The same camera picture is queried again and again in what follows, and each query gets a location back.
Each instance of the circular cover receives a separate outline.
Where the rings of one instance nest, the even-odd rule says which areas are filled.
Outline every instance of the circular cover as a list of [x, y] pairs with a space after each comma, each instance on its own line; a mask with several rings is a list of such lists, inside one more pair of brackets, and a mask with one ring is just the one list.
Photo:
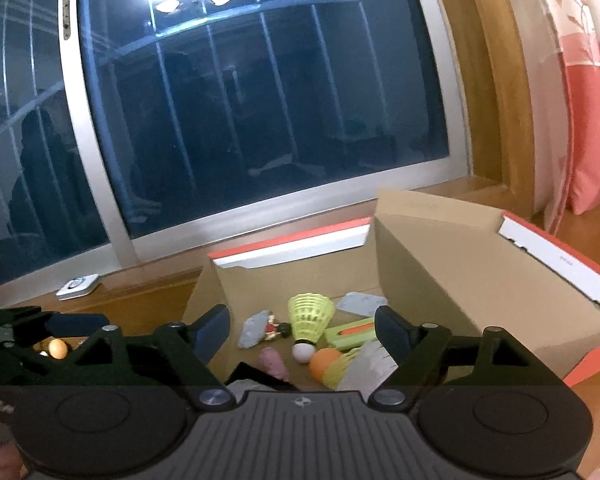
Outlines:
[[418, 425], [443, 456], [478, 474], [527, 478], [573, 466], [592, 432], [566, 386], [440, 386]]
[[118, 476], [168, 452], [186, 426], [186, 403], [166, 386], [39, 386], [16, 407], [23, 456], [53, 476]]

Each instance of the hand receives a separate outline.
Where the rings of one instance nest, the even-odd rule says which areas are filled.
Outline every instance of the hand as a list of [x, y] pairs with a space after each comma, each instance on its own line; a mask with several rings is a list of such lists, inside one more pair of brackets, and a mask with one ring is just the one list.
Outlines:
[[13, 442], [0, 446], [0, 480], [20, 480], [23, 468], [20, 453]]

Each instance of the white aluminum window frame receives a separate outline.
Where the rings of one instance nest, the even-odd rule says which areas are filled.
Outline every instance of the white aluminum window frame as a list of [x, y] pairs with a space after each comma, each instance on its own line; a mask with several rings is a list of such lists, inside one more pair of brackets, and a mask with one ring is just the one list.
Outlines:
[[[58, 16], [62, 16], [58, 0]], [[416, 189], [468, 176], [471, 151], [464, 92], [450, 28], [441, 0], [420, 0], [430, 34], [448, 133], [449, 156], [289, 193], [196, 219], [132, 240], [107, 176], [85, 84], [77, 0], [70, 0], [71, 36], [60, 53], [66, 97], [78, 150], [110, 244], [40, 269], [0, 286], [0, 306], [60, 288], [82, 274], [108, 274], [220, 240], [375, 198], [383, 187]]]

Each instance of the shuttlecock cork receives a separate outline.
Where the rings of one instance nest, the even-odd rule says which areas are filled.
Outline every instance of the shuttlecock cork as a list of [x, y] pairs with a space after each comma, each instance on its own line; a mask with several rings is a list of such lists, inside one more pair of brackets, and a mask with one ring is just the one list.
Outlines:
[[335, 313], [333, 301], [321, 294], [298, 294], [289, 300], [289, 320], [293, 331], [292, 354], [307, 364], [315, 354], [315, 345]]

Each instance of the orange ball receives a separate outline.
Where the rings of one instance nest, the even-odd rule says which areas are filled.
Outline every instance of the orange ball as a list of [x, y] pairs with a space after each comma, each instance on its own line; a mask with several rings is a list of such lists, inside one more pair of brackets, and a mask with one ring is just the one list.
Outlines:
[[322, 381], [322, 376], [337, 359], [341, 353], [335, 348], [323, 348], [318, 350], [309, 361], [309, 370], [316, 381]]

